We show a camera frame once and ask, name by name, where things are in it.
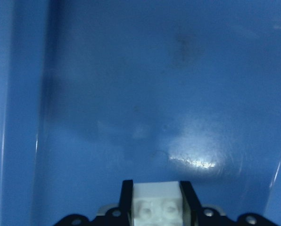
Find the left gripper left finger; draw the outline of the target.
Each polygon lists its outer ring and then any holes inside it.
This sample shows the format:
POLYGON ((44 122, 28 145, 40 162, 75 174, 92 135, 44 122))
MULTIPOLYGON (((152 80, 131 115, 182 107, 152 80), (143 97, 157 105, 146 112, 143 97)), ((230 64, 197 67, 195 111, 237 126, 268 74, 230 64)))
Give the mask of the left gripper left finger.
POLYGON ((124 180, 119 200, 120 217, 123 219, 124 226, 132 225, 132 198, 133 198, 133 180, 124 180))

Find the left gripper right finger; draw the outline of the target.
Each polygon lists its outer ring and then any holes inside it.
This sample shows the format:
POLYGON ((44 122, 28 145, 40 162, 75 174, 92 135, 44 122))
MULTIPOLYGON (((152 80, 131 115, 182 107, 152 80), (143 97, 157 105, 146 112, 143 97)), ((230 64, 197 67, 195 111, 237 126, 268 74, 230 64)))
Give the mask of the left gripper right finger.
POLYGON ((201 203, 189 181, 180 181, 182 193, 182 219, 184 226, 198 226, 198 215, 201 203))

